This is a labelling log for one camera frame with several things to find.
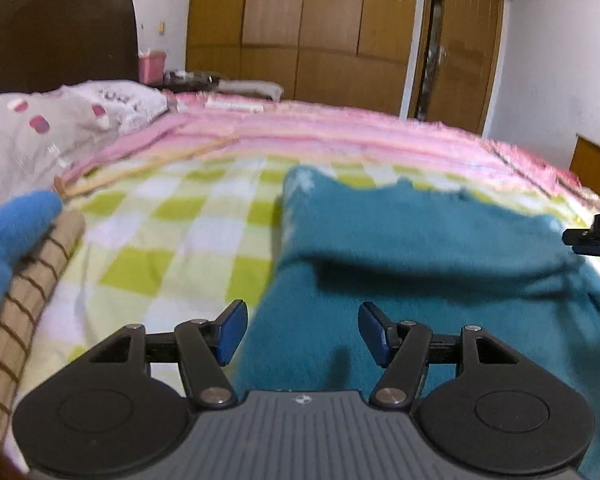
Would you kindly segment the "teal fuzzy flower sweater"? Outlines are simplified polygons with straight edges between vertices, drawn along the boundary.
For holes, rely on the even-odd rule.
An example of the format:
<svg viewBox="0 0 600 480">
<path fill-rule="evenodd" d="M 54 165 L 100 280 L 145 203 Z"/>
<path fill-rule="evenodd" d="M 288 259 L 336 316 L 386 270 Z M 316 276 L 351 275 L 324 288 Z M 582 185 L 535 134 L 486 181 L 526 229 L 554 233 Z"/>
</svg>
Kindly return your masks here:
<svg viewBox="0 0 600 480">
<path fill-rule="evenodd" d="M 549 216 L 469 192 L 400 180 L 351 188 L 315 168 L 286 174 L 282 249 L 233 382 L 250 390 L 358 390 L 380 370 L 358 307 L 438 333 L 485 328 L 585 396 L 595 436 L 582 464 L 600 478 L 600 274 L 562 244 Z"/>
</svg>

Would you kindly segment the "wooden side desk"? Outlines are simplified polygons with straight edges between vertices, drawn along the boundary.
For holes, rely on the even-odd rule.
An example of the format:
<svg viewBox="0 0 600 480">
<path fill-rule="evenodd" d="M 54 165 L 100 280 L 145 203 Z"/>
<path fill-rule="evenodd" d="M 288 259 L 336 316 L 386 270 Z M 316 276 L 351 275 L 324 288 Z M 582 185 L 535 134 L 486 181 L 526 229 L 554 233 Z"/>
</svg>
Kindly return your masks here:
<svg viewBox="0 0 600 480">
<path fill-rule="evenodd" d="M 600 196 L 600 146 L 584 136 L 577 136 L 569 170 L 580 183 Z"/>
</svg>

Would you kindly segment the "green white checked plastic sheet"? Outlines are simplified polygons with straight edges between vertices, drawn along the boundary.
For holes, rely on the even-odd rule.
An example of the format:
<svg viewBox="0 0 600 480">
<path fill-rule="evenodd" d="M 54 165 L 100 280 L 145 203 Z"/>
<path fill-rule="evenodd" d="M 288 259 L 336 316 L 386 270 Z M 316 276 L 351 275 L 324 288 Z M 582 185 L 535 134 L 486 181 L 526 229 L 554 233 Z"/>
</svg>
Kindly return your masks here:
<svg viewBox="0 0 600 480">
<path fill-rule="evenodd" d="M 280 196 L 287 171 L 298 160 L 230 156 L 174 162 L 74 200 L 84 237 L 41 311 L 15 404 L 124 324 L 166 332 L 189 318 L 210 318 L 235 298 L 248 304 L 250 325 L 272 280 L 280 246 Z M 541 216 L 548 227 L 584 226 L 593 219 L 563 188 L 526 180 L 494 156 L 453 162 L 451 169 L 388 164 L 315 163 L 327 177 L 354 188 L 382 188 L 405 179 L 418 192 L 467 192 L 474 201 Z M 567 321 L 576 323 L 576 314 Z M 584 393 L 600 393 L 599 330 L 568 336 L 593 351 L 592 379 L 578 378 Z M 596 428 L 600 413 L 596 411 Z M 600 429 L 583 469 L 600 477 Z"/>
</svg>

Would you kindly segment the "beige brown checked folded cloth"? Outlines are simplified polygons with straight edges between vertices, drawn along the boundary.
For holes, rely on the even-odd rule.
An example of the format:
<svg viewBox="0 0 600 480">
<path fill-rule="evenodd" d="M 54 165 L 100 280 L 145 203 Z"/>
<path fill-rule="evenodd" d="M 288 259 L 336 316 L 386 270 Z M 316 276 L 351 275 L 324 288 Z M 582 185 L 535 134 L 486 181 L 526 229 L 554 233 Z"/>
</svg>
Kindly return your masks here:
<svg viewBox="0 0 600 480">
<path fill-rule="evenodd" d="M 66 210 L 16 265 L 0 307 L 0 445 L 38 322 L 84 231 L 84 215 Z"/>
</svg>

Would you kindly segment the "pink striped bedspread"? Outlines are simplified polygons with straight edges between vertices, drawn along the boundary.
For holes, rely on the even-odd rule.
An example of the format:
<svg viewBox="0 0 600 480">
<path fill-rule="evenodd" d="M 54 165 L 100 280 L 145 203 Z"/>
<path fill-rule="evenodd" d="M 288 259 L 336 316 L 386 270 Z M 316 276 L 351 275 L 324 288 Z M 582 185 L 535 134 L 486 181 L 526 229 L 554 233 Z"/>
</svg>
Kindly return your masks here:
<svg viewBox="0 0 600 480">
<path fill-rule="evenodd" d="M 262 113 L 208 110 L 208 99 L 260 102 Z M 352 107 L 298 101 L 275 103 L 210 92 L 171 94 L 170 112 L 149 126 L 120 136 L 62 176 L 66 183 L 129 157 L 166 156 L 221 139 L 231 153 L 265 154 L 310 162 L 396 164 L 441 172 L 494 188 L 569 196 L 600 212 L 600 196 L 570 171 L 522 148 L 483 139 L 441 122 L 403 120 Z"/>
</svg>

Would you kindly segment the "bright blue folded knitwear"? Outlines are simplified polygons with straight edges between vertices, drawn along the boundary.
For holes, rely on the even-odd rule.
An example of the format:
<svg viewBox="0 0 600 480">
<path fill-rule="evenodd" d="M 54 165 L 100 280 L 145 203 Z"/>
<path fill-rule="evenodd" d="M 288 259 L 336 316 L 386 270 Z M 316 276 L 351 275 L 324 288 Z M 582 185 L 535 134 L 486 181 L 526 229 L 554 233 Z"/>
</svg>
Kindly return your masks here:
<svg viewBox="0 0 600 480">
<path fill-rule="evenodd" d="M 15 265 L 38 244 L 61 211 L 61 199 L 52 191 L 36 191 L 0 206 L 0 305 Z"/>
</svg>

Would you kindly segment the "white paper box on bed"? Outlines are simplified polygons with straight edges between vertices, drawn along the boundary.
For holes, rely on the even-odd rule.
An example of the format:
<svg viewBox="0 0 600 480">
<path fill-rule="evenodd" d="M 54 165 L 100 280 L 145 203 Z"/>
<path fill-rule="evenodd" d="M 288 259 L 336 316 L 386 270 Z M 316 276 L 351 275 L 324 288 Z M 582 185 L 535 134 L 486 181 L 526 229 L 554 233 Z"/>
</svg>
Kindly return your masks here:
<svg viewBox="0 0 600 480">
<path fill-rule="evenodd" d="M 241 113 L 262 113 L 264 106 L 260 102 L 208 99 L 204 103 L 208 110 L 234 110 Z"/>
</svg>

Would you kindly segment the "grey cushion on nightstand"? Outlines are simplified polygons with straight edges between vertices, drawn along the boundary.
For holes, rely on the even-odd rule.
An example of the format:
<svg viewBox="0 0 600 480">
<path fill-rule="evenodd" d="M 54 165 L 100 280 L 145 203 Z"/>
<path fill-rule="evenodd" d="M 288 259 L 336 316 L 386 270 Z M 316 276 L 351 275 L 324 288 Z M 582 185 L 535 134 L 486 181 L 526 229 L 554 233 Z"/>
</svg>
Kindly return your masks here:
<svg viewBox="0 0 600 480">
<path fill-rule="evenodd" d="M 284 88 L 280 84 L 264 80 L 220 79 L 215 91 L 241 96 L 256 94 L 274 102 L 279 102 L 284 95 Z"/>
</svg>

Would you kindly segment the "brown wooden door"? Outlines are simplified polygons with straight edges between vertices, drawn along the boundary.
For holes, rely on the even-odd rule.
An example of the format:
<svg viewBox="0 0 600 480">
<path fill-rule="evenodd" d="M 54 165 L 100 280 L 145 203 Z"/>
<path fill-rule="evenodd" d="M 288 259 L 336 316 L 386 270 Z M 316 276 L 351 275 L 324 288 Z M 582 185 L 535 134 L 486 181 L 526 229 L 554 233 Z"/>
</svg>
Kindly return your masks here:
<svg viewBox="0 0 600 480">
<path fill-rule="evenodd" d="M 483 134 L 503 16 L 504 0 L 426 0 L 415 118 Z"/>
</svg>

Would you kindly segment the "grey pillow with pink dots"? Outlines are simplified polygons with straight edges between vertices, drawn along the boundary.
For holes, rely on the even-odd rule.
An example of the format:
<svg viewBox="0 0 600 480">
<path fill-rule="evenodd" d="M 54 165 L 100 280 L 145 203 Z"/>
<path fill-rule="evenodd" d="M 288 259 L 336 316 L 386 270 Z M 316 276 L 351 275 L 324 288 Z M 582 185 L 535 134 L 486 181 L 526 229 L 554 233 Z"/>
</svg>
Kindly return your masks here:
<svg viewBox="0 0 600 480">
<path fill-rule="evenodd" d="M 0 206 L 49 188 L 81 160 L 168 110 L 163 93 L 130 80 L 0 94 Z"/>
</svg>

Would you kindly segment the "pink plastic basket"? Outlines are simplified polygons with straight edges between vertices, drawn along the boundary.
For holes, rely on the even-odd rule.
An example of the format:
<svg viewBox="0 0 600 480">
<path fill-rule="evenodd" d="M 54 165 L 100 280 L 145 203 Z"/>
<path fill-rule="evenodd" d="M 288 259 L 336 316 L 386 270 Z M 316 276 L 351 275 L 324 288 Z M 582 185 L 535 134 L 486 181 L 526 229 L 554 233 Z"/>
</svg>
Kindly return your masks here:
<svg viewBox="0 0 600 480">
<path fill-rule="evenodd" d="M 156 84 L 162 81 L 166 52 L 149 50 L 138 55 L 138 80 L 142 84 Z"/>
</svg>

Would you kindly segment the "brown wooden wardrobe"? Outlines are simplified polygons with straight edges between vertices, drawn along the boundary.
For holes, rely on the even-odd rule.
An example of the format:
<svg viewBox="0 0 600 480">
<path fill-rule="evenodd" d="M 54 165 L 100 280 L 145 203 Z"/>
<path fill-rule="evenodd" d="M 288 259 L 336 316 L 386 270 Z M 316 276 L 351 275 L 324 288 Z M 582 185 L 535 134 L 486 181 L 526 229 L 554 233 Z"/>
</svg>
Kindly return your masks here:
<svg viewBox="0 0 600 480">
<path fill-rule="evenodd" d="M 186 67 L 399 114 L 416 0 L 189 0 Z"/>
</svg>

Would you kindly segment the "dark wooden headboard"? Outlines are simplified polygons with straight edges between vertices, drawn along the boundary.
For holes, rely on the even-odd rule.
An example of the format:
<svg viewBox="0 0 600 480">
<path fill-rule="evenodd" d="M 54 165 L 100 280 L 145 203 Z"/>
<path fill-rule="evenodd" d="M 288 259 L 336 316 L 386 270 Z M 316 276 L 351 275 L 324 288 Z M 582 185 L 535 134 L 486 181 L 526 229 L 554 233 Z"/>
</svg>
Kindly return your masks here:
<svg viewBox="0 0 600 480">
<path fill-rule="evenodd" d="M 139 81 L 133 0 L 0 0 L 0 93 Z"/>
</svg>

